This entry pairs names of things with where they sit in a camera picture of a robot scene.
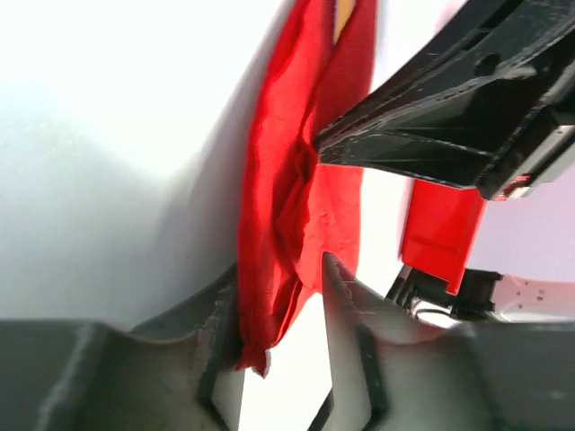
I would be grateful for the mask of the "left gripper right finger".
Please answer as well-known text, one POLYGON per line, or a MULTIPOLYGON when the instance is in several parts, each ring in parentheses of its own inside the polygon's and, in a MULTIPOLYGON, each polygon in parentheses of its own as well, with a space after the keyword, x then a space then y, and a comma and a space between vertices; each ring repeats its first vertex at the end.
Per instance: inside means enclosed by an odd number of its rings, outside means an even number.
POLYGON ((571 430, 570 322, 418 321, 323 256, 330 430, 571 430))

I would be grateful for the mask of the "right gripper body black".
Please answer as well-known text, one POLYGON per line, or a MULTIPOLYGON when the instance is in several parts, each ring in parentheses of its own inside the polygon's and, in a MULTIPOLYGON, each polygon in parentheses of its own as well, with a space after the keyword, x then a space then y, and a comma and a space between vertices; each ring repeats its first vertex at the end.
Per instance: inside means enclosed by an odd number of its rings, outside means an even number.
POLYGON ((572 84, 543 93, 532 84, 489 84, 476 98, 488 161, 475 186, 487 200, 539 184, 574 145, 572 84))

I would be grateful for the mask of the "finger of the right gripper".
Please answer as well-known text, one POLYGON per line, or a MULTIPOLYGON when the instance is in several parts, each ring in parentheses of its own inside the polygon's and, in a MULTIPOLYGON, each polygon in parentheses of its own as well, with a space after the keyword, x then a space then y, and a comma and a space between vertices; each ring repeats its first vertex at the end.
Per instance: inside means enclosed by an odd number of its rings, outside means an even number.
MULTIPOLYGON (((476 188, 488 161, 476 94, 489 84, 532 84, 538 93, 574 86, 574 3, 465 3, 400 70, 318 135, 320 160, 476 188)), ((574 145, 539 184, 573 162, 574 145)))

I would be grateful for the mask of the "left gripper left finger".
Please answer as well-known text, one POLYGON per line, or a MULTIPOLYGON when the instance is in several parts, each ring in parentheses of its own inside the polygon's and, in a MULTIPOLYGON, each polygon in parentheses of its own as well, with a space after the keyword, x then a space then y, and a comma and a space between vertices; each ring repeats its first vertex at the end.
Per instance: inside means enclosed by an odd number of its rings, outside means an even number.
POLYGON ((237 272, 132 331, 1 323, 4 430, 236 430, 237 272))

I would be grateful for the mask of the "red paper napkin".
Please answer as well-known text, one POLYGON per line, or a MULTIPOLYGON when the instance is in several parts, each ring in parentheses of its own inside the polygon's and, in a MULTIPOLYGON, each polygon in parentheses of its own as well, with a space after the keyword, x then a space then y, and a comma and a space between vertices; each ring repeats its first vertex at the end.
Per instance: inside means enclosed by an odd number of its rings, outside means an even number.
POLYGON ((241 368, 269 351, 321 291, 326 251, 358 265, 363 171, 322 165, 318 133, 370 89, 377 4, 357 1, 333 44, 334 1, 296 2, 272 50, 246 146, 238 229, 241 368))

